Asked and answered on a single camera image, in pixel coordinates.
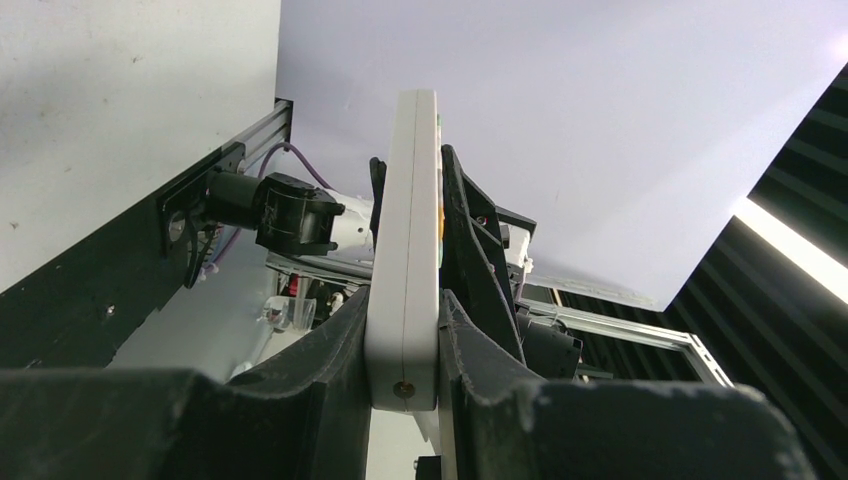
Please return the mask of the white remote control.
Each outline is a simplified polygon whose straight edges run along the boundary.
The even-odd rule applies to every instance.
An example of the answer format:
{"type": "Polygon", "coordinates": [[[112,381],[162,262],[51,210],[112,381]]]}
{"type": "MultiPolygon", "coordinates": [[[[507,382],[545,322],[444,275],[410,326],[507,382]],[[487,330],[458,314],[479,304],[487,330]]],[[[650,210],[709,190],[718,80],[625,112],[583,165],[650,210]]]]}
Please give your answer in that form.
{"type": "Polygon", "coordinates": [[[441,245],[437,95],[400,93],[386,162],[364,354],[371,402],[386,411],[436,406],[441,245]]]}

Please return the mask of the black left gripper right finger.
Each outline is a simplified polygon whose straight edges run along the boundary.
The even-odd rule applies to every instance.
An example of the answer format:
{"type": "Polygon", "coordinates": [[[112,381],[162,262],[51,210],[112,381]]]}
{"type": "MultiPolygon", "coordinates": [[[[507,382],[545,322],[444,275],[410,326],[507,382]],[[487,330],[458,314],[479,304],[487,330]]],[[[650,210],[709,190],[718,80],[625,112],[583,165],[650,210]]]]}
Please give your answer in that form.
{"type": "Polygon", "coordinates": [[[451,292],[439,319],[446,479],[812,479],[796,431],[758,391],[692,382],[545,380],[451,292]]]}

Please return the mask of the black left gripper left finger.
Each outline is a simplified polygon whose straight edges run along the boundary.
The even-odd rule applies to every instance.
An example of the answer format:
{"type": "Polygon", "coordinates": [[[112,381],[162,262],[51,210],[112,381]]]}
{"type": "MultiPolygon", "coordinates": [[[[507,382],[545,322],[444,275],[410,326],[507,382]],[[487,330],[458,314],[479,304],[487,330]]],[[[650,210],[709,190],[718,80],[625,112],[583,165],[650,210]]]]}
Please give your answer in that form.
{"type": "Polygon", "coordinates": [[[371,404],[359,289],[222,383],[190,369],[1,374],[5,479],[361,479],[371,404]]]}

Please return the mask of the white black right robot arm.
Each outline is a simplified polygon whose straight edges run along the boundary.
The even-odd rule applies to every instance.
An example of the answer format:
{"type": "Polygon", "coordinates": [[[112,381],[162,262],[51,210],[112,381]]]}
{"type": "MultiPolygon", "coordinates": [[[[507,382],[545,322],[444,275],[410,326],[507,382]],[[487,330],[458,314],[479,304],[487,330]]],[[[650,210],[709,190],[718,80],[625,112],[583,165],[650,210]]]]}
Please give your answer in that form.
{"type": "MultiPolygon", "coordinates": [[[[416,285],[407,273],[379,268],[387,287],[371,287],[364,304],[361,350],[369,379],[400,382],[403,397],[438,378],[439,295],[451,292],[467,318],[502,350],[546,379],[571,379],[582,344],[555,327],[532,324],[516,301],[522,269],[506,251],[512,228],[532,234],[535,221],[496,206],[448,156],[446,257],[437,279],[416,285]]],[[[283,174],[264,179],[218,172],[210,178],[206,215],[256,232],[258,245],[298,260],[337,248],[331,235],[349,207],[329,189],[283,174]]]]}

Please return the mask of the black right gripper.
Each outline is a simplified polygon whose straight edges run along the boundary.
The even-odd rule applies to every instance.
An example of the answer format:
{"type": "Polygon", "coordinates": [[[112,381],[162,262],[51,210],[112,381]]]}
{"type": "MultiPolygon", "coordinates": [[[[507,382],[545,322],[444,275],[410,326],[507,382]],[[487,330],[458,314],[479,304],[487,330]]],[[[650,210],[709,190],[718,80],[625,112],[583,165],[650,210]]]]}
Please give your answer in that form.
{"type": "MultiPolygon", "coordinates": [[[[454,292],[473,324],[520,364],[549,380],[573,379],[582,342],[559,320],[535,322],[521,302],[533,270],[529,246],[536,222],[496,207],[464,172],[453,146],[443,145],[441,156],[446,247],[442,286],[454,292]]],[[[369,160],[374,248],[386,171],[378,157],[369,160]]]]}

